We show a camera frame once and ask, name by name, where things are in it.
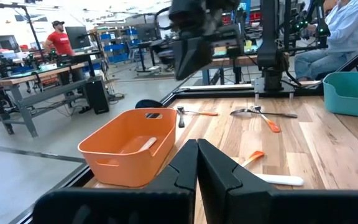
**teal bin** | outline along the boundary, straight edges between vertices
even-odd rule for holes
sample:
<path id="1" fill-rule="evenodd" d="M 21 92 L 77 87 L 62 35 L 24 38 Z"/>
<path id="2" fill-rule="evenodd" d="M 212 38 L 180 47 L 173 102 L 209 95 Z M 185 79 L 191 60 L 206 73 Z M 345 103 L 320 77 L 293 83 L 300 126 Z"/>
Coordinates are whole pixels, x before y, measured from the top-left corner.
<path id="1" fill-rule="evenodd" d="M 334 72 L 324 80 L 324 102 L 332 113 L 358 116 L 358 72 Z"/>

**light blue shirt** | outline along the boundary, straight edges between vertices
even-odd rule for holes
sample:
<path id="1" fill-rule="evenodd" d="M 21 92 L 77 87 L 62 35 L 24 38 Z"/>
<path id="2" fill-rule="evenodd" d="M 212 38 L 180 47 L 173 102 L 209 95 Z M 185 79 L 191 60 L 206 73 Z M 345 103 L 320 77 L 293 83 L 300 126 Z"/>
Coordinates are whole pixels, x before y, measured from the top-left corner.
<path id="1" fill-rule="evenodd" d="M 339 1 L 325 21 L 331 32 L 327 37 L 329 53 L 358 52 L 358 0 L 350 0 L 342 7 Z"/>

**shelving unit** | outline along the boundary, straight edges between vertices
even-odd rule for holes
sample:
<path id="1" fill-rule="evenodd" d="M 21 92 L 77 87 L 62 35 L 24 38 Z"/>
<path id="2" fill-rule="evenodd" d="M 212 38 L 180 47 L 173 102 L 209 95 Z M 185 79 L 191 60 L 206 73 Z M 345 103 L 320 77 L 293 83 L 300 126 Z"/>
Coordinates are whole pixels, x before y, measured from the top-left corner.
<path id="1" fill-rule="evenodd" d="M 97 32 L 102 46 L 102 54 L 110 64 L 128 61 L 131 46 L 139 43 L 137 31 L 131 26 L 99 27 Z"/>

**red t-shirt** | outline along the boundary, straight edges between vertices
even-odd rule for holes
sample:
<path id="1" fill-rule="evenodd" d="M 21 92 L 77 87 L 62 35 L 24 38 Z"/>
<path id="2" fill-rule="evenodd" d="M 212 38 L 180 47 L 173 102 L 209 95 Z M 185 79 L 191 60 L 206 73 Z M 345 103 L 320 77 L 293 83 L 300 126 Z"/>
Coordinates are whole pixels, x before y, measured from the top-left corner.
<path id="1" fill-rule="evenodd" d="M 65 33 L 53 32 L 48 36 L 48 40 L 52 41 L 55 46 L 57 54 L 73 55 L 73 49 L 71 49 L 70 41 Z"/>

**baseball cap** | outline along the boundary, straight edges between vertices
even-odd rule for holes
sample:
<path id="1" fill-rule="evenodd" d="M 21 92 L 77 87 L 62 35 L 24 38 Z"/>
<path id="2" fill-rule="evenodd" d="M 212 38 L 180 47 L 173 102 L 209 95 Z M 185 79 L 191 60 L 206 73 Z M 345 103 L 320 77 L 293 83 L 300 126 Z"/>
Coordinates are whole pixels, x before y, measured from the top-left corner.
<path id="1" fill-rule="evenodd" d="M 63 21 L 54 21 L 54 22 L 52 23 L 53 27 L 55 27 L 55 26 L 57 26 L 57 25 L 59 25 L 59 24 L 63 25 L 64 22 L 63 22 Z"/>

